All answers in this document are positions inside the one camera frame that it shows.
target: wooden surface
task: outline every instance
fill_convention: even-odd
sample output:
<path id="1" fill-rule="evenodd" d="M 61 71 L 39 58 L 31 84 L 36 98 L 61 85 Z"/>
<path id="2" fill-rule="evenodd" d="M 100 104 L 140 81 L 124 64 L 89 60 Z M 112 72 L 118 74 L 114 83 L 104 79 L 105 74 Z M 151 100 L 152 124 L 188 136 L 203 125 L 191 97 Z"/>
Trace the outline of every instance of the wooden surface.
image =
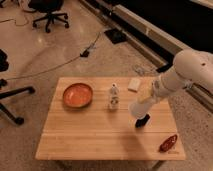
<path id="1" fill-rule="evenodd" d="M 40 160 L 184 160 L 180 136 L 173 149 L 159 153 L 159 145 L 177 128 L 167 100 L 153 106 L 151 119 L 143 128 L 134 127 L 128 104 L 137 94 L 127 90 L 131 78 L 61 78 L 53 97 L 36 158 Z M 143 85 L 153 78 L 145 77 Z M 73 83 L 89 84 L 93 102 L 83 109 L 63 105 L 63 91 Z M 119 110 L 109 112 L 108 90 L 117 83 Z"/>
<path id="2" fill-rule="evenodd" d="M 203 5 L 205 7 L 208 7 L 210 9 L 213 9 L 213 0 L 191 0 L 191 1 Z"/>

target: black office chair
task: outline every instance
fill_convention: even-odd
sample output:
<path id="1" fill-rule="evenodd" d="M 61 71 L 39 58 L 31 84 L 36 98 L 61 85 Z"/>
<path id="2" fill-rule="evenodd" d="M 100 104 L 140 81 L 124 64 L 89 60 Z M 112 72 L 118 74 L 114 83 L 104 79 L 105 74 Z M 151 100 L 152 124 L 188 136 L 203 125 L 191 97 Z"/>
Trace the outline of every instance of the black office chair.
<path id="1" fill-rule="evenodd" d="M 54 20 L 58 20 L 65 23 L 65 28 L 69 28 L 69 23 L 66 21 L 68 19 L 67 13 L 53 14 L 54 11 L 61 9 L 63 2 L 63 0 L 31 0 L 28 5 L 30 8 L 33 8 L 41 13 L 46 13 L 44 17 L 33 21 L 33 27 L 37 27 L 36 22 L 47 20 L 45 30 L 47 33 L 50 33 L 50 29 L 48 28 L 50 23 L 52 22 L 54 24 Z"/>
<path id="2" fill-rule="evenodd" d="M 6 71 L 8 69 L 9 63 L 6 60 L 7 60 L 6 53 L 4 53 L 0 49 L 0 72 Z M 1 79 L 0 88 L 6 85 L 7 85 L 7 81 L 4 79 Z M 35 89 L 32 86 L 29 86 L 29 87 L 24 87 L 24 88 L 20 88 L 20 89 L 8 91 L 8 92 L 3 92 L 3 93 L 0 93 L 0 100 L 6 97 L 14 96 L 16 94 L 19 94 L 25 91 L 28 91 L 30 94 L 32 94 L 35 92 Z M 0 110 L 2 110 L 8 116 L 8 118 L 10 118 L 15 124 L 22 125 L 24 123 L 24 118 L 15 117 L 12 113 L 10 113 L 9 110 L 7 110 L 7 108 L 1 102 L 0 102 Z"/>
<path id="3" fill-rule="evenodd" d="M 3 8 L 3 2 L 4 2 L 5 0 L 2 0 L 2 1 L 0 1 L 0 8 Z"/>

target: bowl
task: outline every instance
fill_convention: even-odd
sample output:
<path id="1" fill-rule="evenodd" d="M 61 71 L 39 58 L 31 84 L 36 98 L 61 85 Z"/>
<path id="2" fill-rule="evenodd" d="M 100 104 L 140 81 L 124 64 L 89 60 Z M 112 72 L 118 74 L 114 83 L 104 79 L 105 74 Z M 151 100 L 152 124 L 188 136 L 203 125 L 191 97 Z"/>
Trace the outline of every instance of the bowl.
<path id="1" fill-rule="evenodd" d="M 92 102 L 93 90 L 85 83 L 75 83 L 67 87 L 63 93 L 63 102 L 66 106 L 81 108 Z"/>

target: floor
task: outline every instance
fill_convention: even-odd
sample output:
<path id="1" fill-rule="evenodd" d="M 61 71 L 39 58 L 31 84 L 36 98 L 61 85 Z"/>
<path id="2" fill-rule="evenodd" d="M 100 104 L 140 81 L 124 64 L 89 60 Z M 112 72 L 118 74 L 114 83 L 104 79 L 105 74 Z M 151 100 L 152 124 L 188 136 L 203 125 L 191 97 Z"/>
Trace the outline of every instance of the floor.
<path id="1" fill-rule="evenodd" d="M 1 73 L 1 78 L 14 78 L 38 73 L 73 59 L 94 41 L 107 26 L 99 21 L 77 0 L 66 0 L 62 11 L 68 12 L 70 28 L 62 24 L 51 26 L 51 33 L 44 31 L 44 23 L 32 28 L 39 13 L 23 13 L 13 2 L 6 1 L 0 9 L 0 48 L 8 54 L 10 68 Z M 0 117 L 0 170 L 1 171 L 64 171 L 64 170 L 129 170 L 143 171 L 155 162 L 143 161 L 37 161 L 35 152 L 47 116 L 53 93 L 61 76 L 137 76 L 134 65 L 147 71 L 145 76 L 154 76 L 155 66 L 128 43 L 117 45 L 101 34 L 89 58 L 78 58 L 72 63 L 36 77 L 14 79 L 2 90 L 33 85 L 36 94 L 21 94 L 4 100 L 15 114 L 25 118 L 25 124 L 17 127 Z M 184 91 L 169 97 L 177 127 L 186 151 L 185 161 L 167 161 L 160 171 L 212 171 L 213 170 L 213 118 Z"/>

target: white bottle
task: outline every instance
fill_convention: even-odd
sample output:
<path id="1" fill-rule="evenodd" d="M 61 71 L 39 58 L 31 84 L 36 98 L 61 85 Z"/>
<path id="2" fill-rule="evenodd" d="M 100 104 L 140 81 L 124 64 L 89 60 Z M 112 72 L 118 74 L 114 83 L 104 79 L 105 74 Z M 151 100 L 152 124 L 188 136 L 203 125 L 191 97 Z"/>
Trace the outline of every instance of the white bottle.
<path id="1" fill-rule="evenodd" d="M 119 90 L 116 83 L 109 89 L 109 109 L 116 110 L 119 107 Z"/>

